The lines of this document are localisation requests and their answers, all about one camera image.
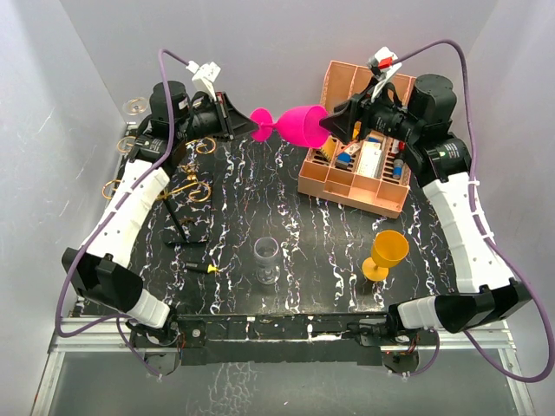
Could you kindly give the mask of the clear wine glass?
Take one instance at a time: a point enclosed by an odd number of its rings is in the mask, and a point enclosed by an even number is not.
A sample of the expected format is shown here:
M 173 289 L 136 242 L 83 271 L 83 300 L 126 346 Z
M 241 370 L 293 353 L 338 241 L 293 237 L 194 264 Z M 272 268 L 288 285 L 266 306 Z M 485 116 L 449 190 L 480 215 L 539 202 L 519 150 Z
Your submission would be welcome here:
M 116 149 L 121 154 L 128 154 L 134 147 L 135 137 L 134 136 L 124 136 L 116 144 Z
M 145 113 L 148 107 L 149 101 L 147 98 L 136 97 L 126 101 L 122 106 L 122 110 L 126 115 L 138 116 L 139 114 Z
M 274 284 L 280 275 L 280 247 L 273 237 L 261 237 L 254 246 L 256 277 L 266 285 Z

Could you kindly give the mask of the gold wire wine glass rack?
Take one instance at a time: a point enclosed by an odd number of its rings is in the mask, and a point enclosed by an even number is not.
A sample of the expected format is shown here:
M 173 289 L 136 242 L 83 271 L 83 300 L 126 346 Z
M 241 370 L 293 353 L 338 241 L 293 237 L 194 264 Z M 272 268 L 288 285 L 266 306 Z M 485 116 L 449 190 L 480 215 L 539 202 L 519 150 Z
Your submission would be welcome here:
M 192 140 L 187 145 L 193 146 L 193 154 L 207 155 L 214 153 L 217 147 L 216 141 L 211 137 Z M 190 237 L 186 234 L 186 224 L 194 224 L 195 219 L 177 217 L 176 211 L 172 208 L 170 198 L 184 191 L 188 191 L 186 200 L 190 203 L 200 204 L 206 202 L 212 196 L 212 187 L 206 181 L 198 179 L 198 164 L 190 163 L 187 165 L 179 165 L 178 168 L 186 174 L 186 184 L 173 188 L 171 191 L 166 187 L 156 198 L 161 201 L 166 208 L 167 213 L 173 221 L 173 230 L 164 230 L 164 244 L 167 246 L 177 246 L 182 244 L 202 244 L 203 241 L 190 241 Z M 120 179 L 112 179 L 108 181 L 101 190 L 102 196 L 106 200 L 111 200 L 117 190 Z

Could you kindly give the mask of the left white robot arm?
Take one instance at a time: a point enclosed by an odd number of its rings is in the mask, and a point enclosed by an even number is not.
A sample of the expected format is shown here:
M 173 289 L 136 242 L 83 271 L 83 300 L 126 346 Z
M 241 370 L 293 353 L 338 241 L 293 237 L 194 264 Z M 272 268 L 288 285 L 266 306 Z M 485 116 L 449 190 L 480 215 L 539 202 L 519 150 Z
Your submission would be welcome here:
M 233 140 L 252 133 L 255 123 L 224 92 L 188 96 L 183 83 L 153 87 L 151 113 L 137 129 L 121 182 L 101 221 L 78 250 L 62 256 L 78 296 L 135 319 L 161 346 L 174 343 L 179 324 L 170 307 L 151 295 L 128 265 L 135 239 L 156 198 L 168 186 L 187 145 L 207 137 Z

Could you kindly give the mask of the pink plastic wine glass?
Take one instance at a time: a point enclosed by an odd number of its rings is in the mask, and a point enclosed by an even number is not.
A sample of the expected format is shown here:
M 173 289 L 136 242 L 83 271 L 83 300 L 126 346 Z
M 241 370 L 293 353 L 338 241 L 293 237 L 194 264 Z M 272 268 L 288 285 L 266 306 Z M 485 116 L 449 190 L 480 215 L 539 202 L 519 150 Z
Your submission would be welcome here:
M 293 146 L 320 148 L 330 135 L 320 126 L 320 121 L 327 115 L 326 109 L 320 105 L 300 106 L 287 110 L 274 121 L 271 113 L 260 107 L 250 116 L 258 126 L 258 130 L 251 136 L 255 141 L 264 142 L 277 132 L 284 141 Z

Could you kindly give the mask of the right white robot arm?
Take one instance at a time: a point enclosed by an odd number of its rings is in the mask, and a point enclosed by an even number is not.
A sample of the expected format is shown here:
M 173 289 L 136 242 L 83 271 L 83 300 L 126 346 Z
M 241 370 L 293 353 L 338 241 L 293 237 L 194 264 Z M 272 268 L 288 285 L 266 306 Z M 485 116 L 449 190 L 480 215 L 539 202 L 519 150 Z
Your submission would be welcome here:
M 433 206 L 447 240 L 457 291 L 391 306 L 386 330 L 399 344 L 415 337 L 418 328 L 458 333 L 502 321 L 532 299 L 486 244 L 486 227 L 475 223 L 485 216 L 477 192 L 468 190 L 472 184 L 470 152 L 450 131 L 456 101 L 453 83 L 442 75 L 417 77 L 406 105 L 392 83 L 380 88 L 371 80 L 361 93 L 336 106 L 320 122 L 342 143 L 351 139 L 355 127 L 403 143 L 404 163 Z

